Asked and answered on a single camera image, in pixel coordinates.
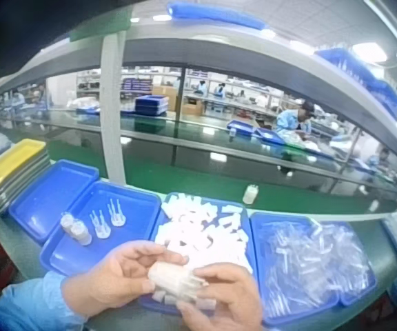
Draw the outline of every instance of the wrist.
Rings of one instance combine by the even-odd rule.
[[[108,306],[99,302],[93,295],[90,274],[80,274],[63,281],[61,285],[62,296],[68,307],[75,313],[87,318],[93,317]]]

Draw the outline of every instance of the overhead shelf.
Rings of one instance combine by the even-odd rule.
[[[35,79],[98,68],[101,42],[93,37],[44,50],[0,80],[0,94]],[[397,154],[396,122],[366,89],[324,59],[252,29],[175,21],[136,24],[127,33],[123,65],[185,66],[273,86],[343,115]]]

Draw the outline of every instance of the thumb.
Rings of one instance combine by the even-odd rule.
[[[214,326],[212,325],[209,317],[195,308],[192,304],[184,301],[177,301],[177,309],[180,310],[185,324],[189,329],[191,329],[191,331],[214,330]]]
[[[147,277],[140,278],[125,278],[121,286],[121,294],[130,295],[144,295],[153,293],[156,289],[156,285],[150,281]]]

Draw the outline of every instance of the yellow tray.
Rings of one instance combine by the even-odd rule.
[[[42,141],[24,139],[0,155],[0,183],[45,148]]]

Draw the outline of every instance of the white support post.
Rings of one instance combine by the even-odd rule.
[[[103,38],[101,55],[101,134],[108,179],[125,185],[121,145],[121,68],[126,31]]]

